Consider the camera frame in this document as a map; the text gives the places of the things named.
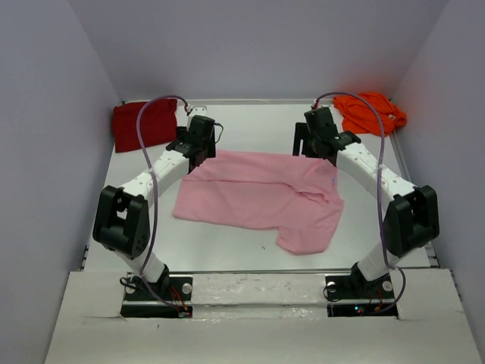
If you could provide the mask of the dark red folded t shirt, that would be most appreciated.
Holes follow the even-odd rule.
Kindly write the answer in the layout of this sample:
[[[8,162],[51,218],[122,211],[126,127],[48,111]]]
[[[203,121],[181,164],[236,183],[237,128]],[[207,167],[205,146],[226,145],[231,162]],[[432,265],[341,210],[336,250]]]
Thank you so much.
[[[136,119],[146,102],[131,102],[113,108],[111,130],[116,153],[140,149]],[[142,114],[140,130],[145,147],[169,143],[176,138],[177,101],[164,99],[151,104]]]

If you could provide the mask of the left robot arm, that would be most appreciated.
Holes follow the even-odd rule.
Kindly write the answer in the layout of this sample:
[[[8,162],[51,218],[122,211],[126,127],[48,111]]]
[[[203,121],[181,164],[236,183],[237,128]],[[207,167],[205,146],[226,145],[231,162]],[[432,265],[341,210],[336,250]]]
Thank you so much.
[[[106,186],[100,193],[92,237],[120,256],[142,279],[141,289],[150,299],[167,293],[169,269],[153,252],[158,198],[169,187],[216,156],[216,121],[202,115],[179,127],[176,139],[144,172],[119,187]]]

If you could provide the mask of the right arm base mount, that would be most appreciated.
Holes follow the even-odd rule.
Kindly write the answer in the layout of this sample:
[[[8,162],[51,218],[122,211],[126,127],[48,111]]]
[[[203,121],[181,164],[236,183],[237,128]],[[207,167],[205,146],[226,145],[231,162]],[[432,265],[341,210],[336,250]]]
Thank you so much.
[[[354,265],[347,275],[326,275],[322,294],[331,318],[399,316],[389,273],[366,281]]]

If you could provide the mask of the orange t shirt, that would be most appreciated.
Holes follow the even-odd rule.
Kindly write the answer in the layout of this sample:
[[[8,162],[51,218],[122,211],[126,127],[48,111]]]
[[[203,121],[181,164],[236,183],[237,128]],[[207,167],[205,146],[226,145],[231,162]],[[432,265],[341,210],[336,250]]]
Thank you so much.
[[[407,124],[406,113],[388,100],[385,95],[381,93],[360,93],[359,96],[366,100],[379,114],[386,137],[395,129]],[[351,131],[354,134],[380,135],[380,124],[372,110],[363,101],[354,96],[336,96],[333,98],[333,106],[343,116],[344,131]]]

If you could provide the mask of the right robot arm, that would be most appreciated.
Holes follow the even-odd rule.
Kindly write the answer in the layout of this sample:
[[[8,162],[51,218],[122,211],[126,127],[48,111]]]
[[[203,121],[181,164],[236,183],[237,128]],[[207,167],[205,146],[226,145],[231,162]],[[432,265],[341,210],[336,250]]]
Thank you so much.
[[[354,133],[338,131],[328,107],[307,111],[304,117],[296,124],[293,155],[329,161],[377,201],[381,242],[352,266],[349,276],[350,291],[366,297],[404,257],[439,236],[437,192],[403,179],[380,163]]]

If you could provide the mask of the pink t shirt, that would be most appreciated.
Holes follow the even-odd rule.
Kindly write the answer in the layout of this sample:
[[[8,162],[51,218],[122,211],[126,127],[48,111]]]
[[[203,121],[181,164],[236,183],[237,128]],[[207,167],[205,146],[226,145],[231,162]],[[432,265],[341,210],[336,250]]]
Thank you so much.
[[[281,249],[303,256],[328,248],[343,209],[336,168],[328,161],[223,150],[182,179],[173,216],[275,230]]]

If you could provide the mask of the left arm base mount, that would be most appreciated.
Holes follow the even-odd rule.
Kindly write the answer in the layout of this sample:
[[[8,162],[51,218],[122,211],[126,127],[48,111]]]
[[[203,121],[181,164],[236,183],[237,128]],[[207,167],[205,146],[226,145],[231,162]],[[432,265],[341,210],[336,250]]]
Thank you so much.
[[[171,275],[160,287],[129,273],[119,280],[124,288],[120,315],[129,319],[192,318],[192,275]]]

